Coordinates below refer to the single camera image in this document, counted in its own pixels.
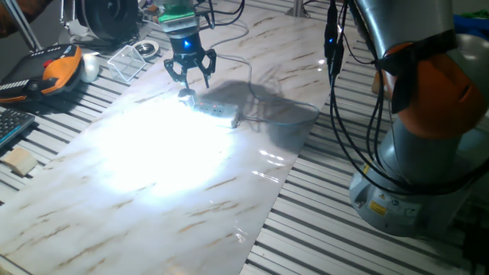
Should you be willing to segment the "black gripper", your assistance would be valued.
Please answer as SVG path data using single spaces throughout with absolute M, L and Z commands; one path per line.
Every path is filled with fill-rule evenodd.
M 209 88 L 209 78 L 215 72 L 217 53 L 214 49 L 204 50 L 199 33 L 189 34 L 183 37 L 171 37 L 173 59 L 164 60 L 164 67 L 174 82 L 187 87 L 187 69 L 198 67 L 204 76 L 206 87 Z M 175 62 L 180 66 L 180 73 L 173 68 Z

